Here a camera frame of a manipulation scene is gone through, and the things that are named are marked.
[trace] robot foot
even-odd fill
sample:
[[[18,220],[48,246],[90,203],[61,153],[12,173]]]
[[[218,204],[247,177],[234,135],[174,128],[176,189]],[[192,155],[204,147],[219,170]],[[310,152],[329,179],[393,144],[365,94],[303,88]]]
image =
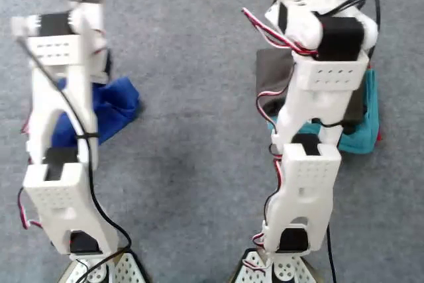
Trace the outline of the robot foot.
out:
[[[274,263],[265,268],[256,249],[247,249],[237,269],[229,280],[230,283],[322,283],[312,266],[300,256],[277,255]]]

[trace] red and white wire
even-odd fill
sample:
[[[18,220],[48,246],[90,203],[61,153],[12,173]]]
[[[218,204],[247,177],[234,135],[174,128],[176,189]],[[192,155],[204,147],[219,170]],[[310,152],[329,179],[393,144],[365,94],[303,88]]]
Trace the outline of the red and white wire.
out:
[[[39,227],[39,228],[42,229],[42,225],[41,225],[40,222],[32,220],[32,219],[27,219],[27,214],[25,213],[25,208],[21,203],[21,194],[22,194],[23,190],[24,190],[24,188],[21,187],[19,192],[18,192],[18,208],[19,208],[19,216],[21,217],[22,226],[25,230],[28,230],[28,228],[31,225],[35,225],[36,227]]]
[[[256,96],[256,109],[258,110],[259,114],[272,125],[272,128],[274,129],[275,133],[277,133],[277,126],[276,126],[275,122],[272,120],[272,118],[270,116],[268,116],[268,114],[265,113],[262,106],[260,106],[259,100],[263,96],[278,96],[278,95],[281,95],[285,92],[285,90],[287,90],[287,87],[288,86],[286,86],[281,91],[263,91],[263,92],[260,92]]]
[[[272,46],[275,46],[276,48],[291,48],[293,51],[295,51],[298,54],[303,55],[313,55],[318,53],[316,50],[308,50],[305,48],[302,48],[300,45],[294,43],[291,41],[288,37],[286,37],[284,34],[278,33],[265,25],[262,21],[260,21],[258,18],[256,18],[247,8],[243,8],[242,12],[247,17],[247,19],[252,23],[252,25],[257,29],[260,30],[261,35],[265,38],[265,40],[270,43]],[[278,44],[274,40],[270,39],[267,35],[273,36],[275,39],[283,42],[283,44]]]
[[[264,241],[263,240],[261,240],[260,242],[257,241],[258,239],[262,238],[263,236],[264,236],[264,233],[262,233],[262,232],[261,233],[258,233],[257,235],[254,235],[252,237],[252,242],[255,245],[257,245],[258,247],[263,248],[264,247]]]
[[[274,158],[274,167],[276,169],[277,179],[278,179],[278,187],[277,187],[278,190],[281,188],[283,184],[283,172],[281,170],[280,162],[281,162],[281,158]]]
[[[266,270],[267,268],[269,268],[269,267],[271,266],[271,264],[272,264],[272,262],[271,262],[271,259],[270,259],[270,258],[266,261],[265,266],[257,266],[257,265],[255,265],[255,264],[253,264],[253,263],[251,263],[251,262],[247,261],[246,259],[242,260],[241,262],[243,263],[243,265],[244,265],[245,267],[247,267],[247,268],[249,268],[249,269],[251,269],[251,270],[253,270],[253,271],[261,271],[261,272],[262,272],[262,273],[264,273],[264,274],[265,274],[265,270]]]

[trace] fabric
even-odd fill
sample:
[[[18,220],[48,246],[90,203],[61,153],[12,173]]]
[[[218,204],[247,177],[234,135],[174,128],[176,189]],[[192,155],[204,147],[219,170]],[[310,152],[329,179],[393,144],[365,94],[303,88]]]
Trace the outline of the fabric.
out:
[[[135,119],[139,106],[139,94],[128,78],[119,78],[106,85],[93,84],[93,108],[97,116],[99,144]],[[52,146],[76,146],[75,135],[68,116],[63,113],[54,129]]]

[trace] red wire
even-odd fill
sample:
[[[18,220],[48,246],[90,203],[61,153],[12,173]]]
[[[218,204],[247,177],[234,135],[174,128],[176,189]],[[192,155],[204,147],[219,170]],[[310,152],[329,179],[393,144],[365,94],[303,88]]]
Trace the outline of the red wire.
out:
[[[261,271],[263,274],[265,274],[265,270],[263,268],[256,268],[256,265],[254,265],[253,263],[251,263],[249,261],[246,261],[246,260],[244,260],[244,263],[249,264],[251,266],[251,268],[250,268],[251,270],[253,270],[253,271]]]
[[[318,53],[316,50],[308,50],[308,49],[305,49],[305,48],[303,48],[303,47],[299,46],[297,43],[296,43],[296,46],[298,46],[298,47],[293,46],[292,44],[290,44],[290,43],[286,42],[284,39],[280,38],[276,32],[272,32],[272,31],[270,31],[270,30],[268,30],[268,29],[266,29],[266,28],[263,28],[263,27],[262,27],[259,23],[257,23],[255,20],[253,20],[253,18],[252,18],[252,17],[250,17],[250,15],[249,15],[246,11],[242,11],[242,12],[244,13],[244,15],[247,17],[247,19],[250,21],[250,23],[251,23],[254,27],[258,27],[258,28],[260,28],[261,30],[263,30],[264,32],[266,32],[266,33],[268,33],[269,35],[273,36],[274,38],[277,38],[279,41],[283,42],[285,46],[289,46],[289,47],[290,47],[292,50],[294,50],[296,53],[298,53],[298,54],[306,54],[306,55],[309,55],[309,54],[310,54],[310,55],[312,55],[312,54],[316,54],[316,53]],[[274,44],[281,45],[281,44],[276,43],[274,40],[272,40],[272,39],[270,39],[270,38],[268,38],[268,40],[269,40],[270,42],[274,43]]]

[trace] wire bundle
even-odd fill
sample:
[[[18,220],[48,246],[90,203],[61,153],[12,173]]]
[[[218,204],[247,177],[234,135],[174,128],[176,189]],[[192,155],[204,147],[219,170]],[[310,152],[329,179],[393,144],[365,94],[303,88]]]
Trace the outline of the wire bundle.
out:
[[[318,17],[331,17],[353,6],[356,6],[358,9],[361,10],[361,8],[365,5],[365,3],[366,3],[366,0],[346,0],[345,2],[341,3],[339,6],[335,7],[329,12],[324,13],[322,15],[320,14],[317,14],[317,15]]]
[[[39,228],[41,228],[42,229],[42,225],[41,225],[41,223],[40,222],[38,222],[38,221],[35,221],[35,220],[32,220],[32,219],[27,219],[27,215],[26,215],[26,213],[25,213],[25,208],[24,208],[24,206],[23,206],[23,204],[22,204],[22,202],[21,202],[21,195],[22,195],[22,191],[24,190],[24,188],[23,187],[21,187],[20,189],[19,189],[19,192],[18,192],[18,208],[19,208],[19,215],[20,215],[20,217],[21,217],[21,222],[22,222],[22,226],[23,226],[23,228],[25,229],[25,230],[28,230],[28,228],[31,226],[31,225],[35,225],[36,227],[39,227]]]
[[[256,18],[248,9],[243,8],[242,12],[253,25],[253,27],[260,32],[266,42],[275,48],[292,49],[294,52],[301,55],[314,55],[318,53],[316,50],[308,50],[303,48],[300,44],[294,43],[284,34],[278,33],[265,25],[262,21]]]

